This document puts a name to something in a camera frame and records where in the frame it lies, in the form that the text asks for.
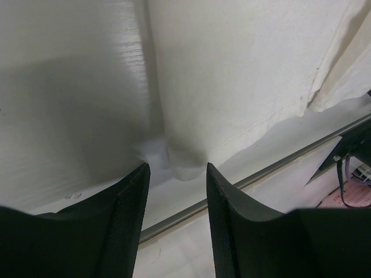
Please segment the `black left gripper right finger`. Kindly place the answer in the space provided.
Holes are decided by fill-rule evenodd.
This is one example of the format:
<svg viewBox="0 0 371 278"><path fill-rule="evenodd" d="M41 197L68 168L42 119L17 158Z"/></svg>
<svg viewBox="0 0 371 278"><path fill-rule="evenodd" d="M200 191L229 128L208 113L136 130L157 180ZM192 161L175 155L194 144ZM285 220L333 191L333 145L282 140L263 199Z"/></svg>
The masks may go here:
<svg viewBox="0 0 371 278"><path fill-rule="evenodd" d="M369 277L370 210L280 213L206 170L217 277Z"/></svg>

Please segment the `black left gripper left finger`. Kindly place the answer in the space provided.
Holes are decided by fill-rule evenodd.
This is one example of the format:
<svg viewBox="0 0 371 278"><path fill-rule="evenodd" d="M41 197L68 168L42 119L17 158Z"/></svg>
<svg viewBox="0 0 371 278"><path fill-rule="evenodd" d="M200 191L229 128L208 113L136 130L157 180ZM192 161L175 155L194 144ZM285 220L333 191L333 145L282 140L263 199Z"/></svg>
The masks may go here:
<svg viewBox="0 0 371 278"><path fill-rule="evenodd" d="M2 277L132 277L150 166L57 213L1 208Z"/></svg>

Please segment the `white t shirt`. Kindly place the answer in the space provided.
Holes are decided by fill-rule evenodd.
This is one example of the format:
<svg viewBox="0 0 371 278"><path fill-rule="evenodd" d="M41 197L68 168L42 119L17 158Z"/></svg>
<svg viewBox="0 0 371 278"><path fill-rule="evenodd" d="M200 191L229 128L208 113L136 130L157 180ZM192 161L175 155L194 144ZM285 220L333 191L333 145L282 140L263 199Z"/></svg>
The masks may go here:
<svg viewBox="0 0 371 278"><path fill-rule="evenodd" d="M255 173L370 102L369 1L147 1L169 166Z"/></svg>

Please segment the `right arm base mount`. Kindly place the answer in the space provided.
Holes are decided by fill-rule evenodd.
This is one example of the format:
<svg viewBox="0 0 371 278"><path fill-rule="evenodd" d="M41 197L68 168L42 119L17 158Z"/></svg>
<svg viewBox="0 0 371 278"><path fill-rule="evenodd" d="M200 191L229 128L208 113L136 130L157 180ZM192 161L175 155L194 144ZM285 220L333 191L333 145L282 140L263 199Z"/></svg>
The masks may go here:
<svg viewBox="0 0 371 278"><path fill-rule="evenodd" d="M325 190L319 208L370 209L370 114L340 137L308 184Z"/></svg>

